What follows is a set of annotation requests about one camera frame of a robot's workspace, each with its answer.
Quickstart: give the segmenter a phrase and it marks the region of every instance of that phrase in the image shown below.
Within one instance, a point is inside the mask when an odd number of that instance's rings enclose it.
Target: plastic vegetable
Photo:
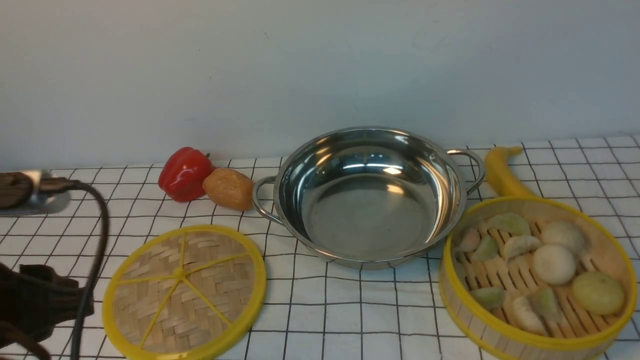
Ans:
[[[208,159],[192,147],[183,147],[167,160],[160,176],[158,186],[167,196],[177,202],[187,202],[205,194],[202,181],[216,167]]]
[[[500,196],[536,196],[526,185],[520,182],[509,169],[509,158],[522,152],[519,146],[496,146],[484,157],[486,182]]]
[[[511,303],[511,310],[518,327],[524,331],[537,335],[547,335],[547,330],[542,324],[542,320],[536,315],[526,296],[516,298]]]
[[[542,242],[535,236],[520,235],[512,236],[504,244],[503,255],[504,259],[509,261],[511,258],[520,256],[525,252],[536,250],[542,246]]]
[[[480,245],[480,234],[477,229],[467,229],[460,244],[456,248],[460,252],[472,252]]]
[[[533,254],[533,271],[549,285],[562,285],[575,275],[577,264],[564,246],[543,245]]]
[[[496,243],[491,236],[485,235],[480,240],[480,245],[478,245],[474,254],[471,255],[471,260],[488,261],[493,259],[497,254],[498,243]]]
[[[576,276],[571,285],[575,300],[586,311],[596,315],[617,313],[625,304],[622,285],[611,276],[590,271]]]
[[[555,322],[561,320],[562,312],[552,288],[542,288],[531,295],[531,306],[536,313],[544,318]]]
[[[542,229],[541,238],[543,243],[562,245],[576,256],[584,249],[582,231],[572,222],[552,222]]]
[[[514,213],[495,215],[494,217],[489,219],[489,221],[487,221],[486,226],[489,229],[506,231],[513,236],[531,235],[529,223],[525,220],[525,218]]]
[[[219,206],[238,211],[253,209],[253,181],[232,168],[217,168],[204,179],[202,188]]]
[[[472,290],[469,293],[480,306],[491,311],[502,306],[506,291],[503,288],[492,287]]]

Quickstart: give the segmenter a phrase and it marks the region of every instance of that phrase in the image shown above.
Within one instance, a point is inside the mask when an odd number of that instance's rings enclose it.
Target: stainless steel pot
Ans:
[[[452,155],[468,156],[479,169],[466,190]],[[483,179],[483,161],[472,151],[443,150],[406,131],[352,127],[298,148],[277,176],[255,183],[253,203],[327,261],[386,268],[444,239]],[[277,215],[259,203],[266,183],[274,183]]]

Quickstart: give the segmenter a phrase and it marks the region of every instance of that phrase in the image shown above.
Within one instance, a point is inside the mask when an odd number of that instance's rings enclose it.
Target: white wall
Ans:
[[[640,132],[639,69],[638,0],[4,0],[0,168]]]

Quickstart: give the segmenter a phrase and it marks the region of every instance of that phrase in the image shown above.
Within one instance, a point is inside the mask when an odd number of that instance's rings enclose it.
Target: pot handle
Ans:
[[[255,209],[264,218],[267,218],[267,219],[269,219],[269,220],[271,220],[273,222],[276,222],[276,223],[278,223],[280,225],[284,225],[282,223],[282,220],[280,220],[279,217],[277,217],[276,215],[274,215],[274,214],[270,213],[269,211],[267,211],[267,209],[265,209],[264,206],[260,205],[260,200],[258,200],[258,190],[260,190],[262,185],[275,183],[275,181],[276,181],[276,177],[275,176],[267,176],[267,177],[263,177],[262,179],[260,179],[260,180],[255,182],[255,184],[253,185],[253,206],[255,206]]]
[[[476,175],[476,180],[467,189],[467,195],[471,195],[471,193],[476,191],[480,187],[480,184],[482,184],[482,182],[484,181],[484,162],[482,158],[480,157],[480,155],[467,149],[451,149],[451,150],[447,150],[447,154],[451,156],[453,155],[467,156],[478,166],[478,174]]]

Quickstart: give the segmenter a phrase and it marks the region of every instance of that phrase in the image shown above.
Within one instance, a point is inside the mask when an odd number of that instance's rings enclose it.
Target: yellow rim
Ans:
[[[485,206],[489,206],[496,202],[513,201],[513,200],[543,202],[543,203],[567,210],[573,215],[581,217],[585,221],[589,222],[591,225],[593,225],[599,231],[605,234],[606,237],[608,237],[608,239],[611,240],[613,245],[616,247],[618,252],[622,255],[622,258],[624,259],[625,266],[630,274],[631,283],[633,285],[636,284],[636,275],[634,272],[633,265],[631,264],[631,260],[629,260],[628,256],[625,254],[625,250],[622,248],[622,246],[620,246],[620,244],[613,237],[613,235],[611,235],[611,233],[609,233],[609,231],[605,229],[602,225],[600,225],[597,221],[586,216],[580,211],[572,208],[571,206],[563,204],[562,202],[539,198],[539,197],[520,197],[520,196],[499,197],[499,198],[487,200],[479,204],[476,204],[475,206],[472,206],[463,216],[463,220],[469,214],[475,211],[479,211]],[[637,288],[635,286],[632,286],[631,292],[628,294],[629,299],[627,299],[627,306],[623,314],[620,316],[620,319],[616,323],[611,325],[608,329],[602,332],[599,332],[598,334],[585,336],[582,338],[576,338],[576,339],[557,339],[557,338],[547,338],[544,336],[535,335],[535,334],[531,334],[530,332],[520,330],[516,327],[509,325],[506,322],[501,321],[500,319],[493,316],[490,312],[485,310],[482,306],[480,306],[476,301],[473,300],[471,295],[464,289],[464,287],[462,286],[462,283],[460,283],[460,280],[458,279],[457,276],[450,276],[451,274],[455,274],[453,261],[451,257],[448,255],[448,254],[451,254],[452,237],[453,237],[452,233],[449,234],[449,236],[447,237],[447,243],[445,244],[445,249],[444,249],[445,256],[443,257],[443,261],[444,261],[445,271],[447,272],[447,275],[449,275],[448,278],[449,278],[449,281],[451,281],[451,286],[453,287],[453,291],[457,294],[457,296],[459,296],[459,298],[462,300],[462,303],[464,303],[464,305],[466,305],[471,310],[471,312],[473,312],[474,315],[476,315],[480,320],[482,320],[487,326],[491,327],[492,329],[498,331],[499,333],[505,336],[514,338],[522,343],[525,343],[527,345],[532,345],[538,348],[544,348],[549,350],[565,350],[565,351],[578,350],[578,349],[584,348],[585,345],[590,345],[593,343],[603,343],[608,339],[614,338],[622,330],[622,328],[627,324],[627,322],[631,319],[631,316],[634,313],[634,306],[636,305],[636,298],[637,298]]]
[[[161,243],[162,241],[167,240],[168,238],[172,238],[174,236],[178,236],[181,234],[191,233],[194,231],[210,231],[215,233],[221,233],[227,235],[235,241],[241,243],[245,249],[246,253],[243,255],[248,255],[251,257],[253,261],[253,267],[255,271],[255,283],[253,285],[253,293],[249,302],[247,303],[244,311],[240,314],[238,319],[234,322],[229,323],[227,330],[225,330],[218,338],[214,341],[202,345],[201,347],[195,348],[188,352],[181,352],[176,354],[157,354],[155,352],[149,352],[141,349],[135,344],[127,341],[118,328],[116,327],[116,323],[113,315],[113,298],[115,294],[116,287],[120,284],[120,278],[122,278],[125,271],[131,266],[131,264],[140,256],[142,253],[146,252],[149,248]],[[184,244],[180,250],[180,258],[182,259],[184,256]],[[220,261],[229,260],[231,258],[220,259]],[[262,255],[260,251],[255,246],[255,244],[247,238],[245,235],[231,230],[228,227],[218,226],[218,225],[194,225],[189,227],[183,227],[180,229],[172,230],[168,233],[164,233],[150,242],[142,245],[140,248],[136,249],[119,267],[118,270],[113,274],[113,277],[109,281],[107,285],[107,289],[104,294],[104,303],[102,306],[102,321],[104,323],[104,331],[107,334],[109,340],[111,340],[113,346],[118,349],[125,357],[133,360],[173,360],[173,359],[189,359],[189,360],[201,360],[201,359],[211,359],[223,354],[228,349],[232,348],[238,341],[240,341],[246,332],[251,328],[253,323],[258,317],[260,313],[260,309],[262,308],[262,303],[264,302],[264,297],[266,294],[267,288],[267,272],[264,266],[264,261],[262,260]]]
[[[443,278],[444,274],[443,272],[440,272],[440,276],[439,279],[439,287],[440,287],[440,294],[444,294],[443,289],[442,289],[442,278]],[[518,358],[513,357],[509,354],[505,354],[501,351],[498,351],[497,349],[491,347],[489,344],[485,343],[481,338],[477,337],[473,332],[471,332],[471,330],[469,330],[469,328],[458,318],[458,315],[456,313],[453,312],[453,309],[451,308],[451,306],[449,305],[449,300],[447,299],[447,297],[442,296],[442,304],[444,304],[445,309],[447,310],[447,313],[449,314],[449,316],[451,317],[451,320],[453,320],[453,322],[456,324],[456,326],[458,326],[458,328],[460,329],[460,331],[462,331],[462,333],[469,338],[469,340],[473,341],[479,348],[483,349],[484,351],[488,352],[490,355],[493,355],[494,357],[496,357],[497,359],[500,360],[518,360]],[[599,352],[596,356],[592,357],[592,359],[598,359],[600,356],[602,356],[602,354],[604,354],[607,349],[609,347],[611,347],[611,345],[613,344],[610,343],[609,345],[607,345],[607,347],[602,350],[601,352]]]

